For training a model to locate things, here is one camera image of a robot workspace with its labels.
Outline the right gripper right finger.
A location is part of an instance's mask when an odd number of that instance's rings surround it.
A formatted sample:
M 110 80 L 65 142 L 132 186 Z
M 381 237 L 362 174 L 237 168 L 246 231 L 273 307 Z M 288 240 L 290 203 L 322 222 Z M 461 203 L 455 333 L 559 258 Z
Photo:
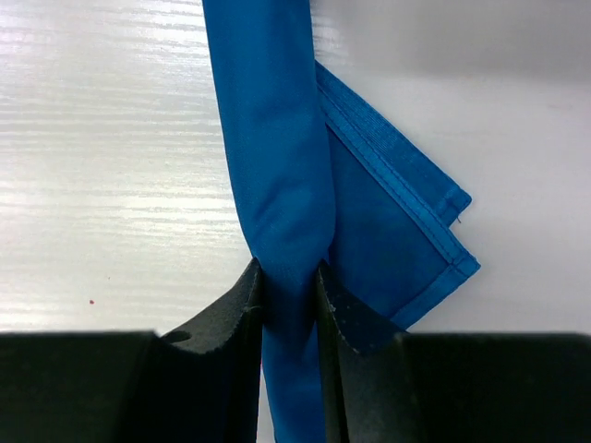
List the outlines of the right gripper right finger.
M 590 339 L 572 333 L 408 333 L 316 277 L 330 442 L 586 442 Z

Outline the blue cloth napkin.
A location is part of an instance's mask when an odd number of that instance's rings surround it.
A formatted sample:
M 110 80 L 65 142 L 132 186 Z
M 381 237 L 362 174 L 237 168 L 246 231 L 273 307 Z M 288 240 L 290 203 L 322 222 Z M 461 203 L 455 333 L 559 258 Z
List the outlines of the blue cloth napkin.
M 309 2 L 203 9 L 237 215 L 264 273 L 274 436 L 321 442 L 319 264 L 408 328 L 478 271 L 451 232 L 471 198 L 317 62 Z

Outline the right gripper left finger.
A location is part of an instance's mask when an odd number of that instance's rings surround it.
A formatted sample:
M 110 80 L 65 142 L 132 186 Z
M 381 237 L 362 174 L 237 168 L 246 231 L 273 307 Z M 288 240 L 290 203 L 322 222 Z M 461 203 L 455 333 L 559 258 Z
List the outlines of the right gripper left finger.
M 169 331 L 8 332 L 5 442 L 253 442 L 262 273 Z

